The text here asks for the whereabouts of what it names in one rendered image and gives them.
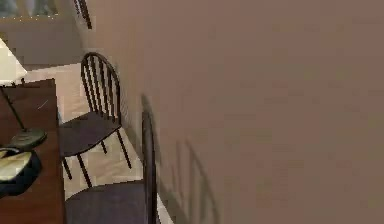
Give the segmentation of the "dark spindle-back chair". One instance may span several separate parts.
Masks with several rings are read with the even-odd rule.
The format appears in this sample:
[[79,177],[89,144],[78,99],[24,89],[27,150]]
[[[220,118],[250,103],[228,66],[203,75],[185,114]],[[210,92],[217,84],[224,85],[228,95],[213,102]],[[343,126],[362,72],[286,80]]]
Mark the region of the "dark spindle-back chair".
[[104,140],[116,133],[128,167],[131,161],[122,139],[120,82],[108,59],[98,52],[88,52],[80,63],[81,81],[89,111],[59,125],[60,156],[69,179],[72,179],[67,158],[75,156],[87,187],[92,182],[82,155],[98,144],[107,153]]
[[91,187],[65,201],[66,224],[161,224],[151,115],[142,112],[143,178]]

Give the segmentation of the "black table lamp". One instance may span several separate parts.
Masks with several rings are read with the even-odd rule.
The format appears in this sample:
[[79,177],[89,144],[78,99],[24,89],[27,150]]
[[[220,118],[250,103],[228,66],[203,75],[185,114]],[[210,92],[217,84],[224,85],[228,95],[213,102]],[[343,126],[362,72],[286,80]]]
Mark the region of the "black table lamp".
[[6,93],[6,87],[16,87],[16,82],[25,83],[26,69],[18,61],[14,53],[9,49],[4,37],[0,36],[0,94],[10,108],[21,131],[14,135],[9,143],[10,147],[18,149],[31,149],[40,145],[47,137],[42,129],[26,128],[17,113],[13,102]]

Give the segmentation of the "brown wooden table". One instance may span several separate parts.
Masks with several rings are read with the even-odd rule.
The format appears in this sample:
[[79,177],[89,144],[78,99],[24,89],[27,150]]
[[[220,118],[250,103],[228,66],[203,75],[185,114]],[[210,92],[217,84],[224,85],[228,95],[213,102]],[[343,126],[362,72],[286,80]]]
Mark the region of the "brown wooden table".
[[0,224],[66,224],[55,81],[29,82],[5,91],[14,107],[0,94],[0,145],[8,144],[22,127],[42,129],[47,138],[35,148],[42,171],[32,186],[21,195],[0,199]]

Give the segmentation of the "black bowl with pale contents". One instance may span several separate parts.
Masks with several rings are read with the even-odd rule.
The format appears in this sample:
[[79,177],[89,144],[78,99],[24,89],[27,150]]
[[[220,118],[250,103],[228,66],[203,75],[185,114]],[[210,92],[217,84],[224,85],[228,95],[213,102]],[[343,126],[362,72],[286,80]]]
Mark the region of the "black bowl with pale contents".
[[24,193],[42,170],[34,150],[0,148],[0,199]]

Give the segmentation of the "window with pale frame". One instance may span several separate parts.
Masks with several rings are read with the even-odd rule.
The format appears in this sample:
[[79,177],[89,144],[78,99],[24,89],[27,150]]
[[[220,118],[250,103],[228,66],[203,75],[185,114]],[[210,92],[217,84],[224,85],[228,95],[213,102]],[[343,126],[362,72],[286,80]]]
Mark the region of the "window with pale frame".
[[58,15],[55,0],[0,0],[0,18]]

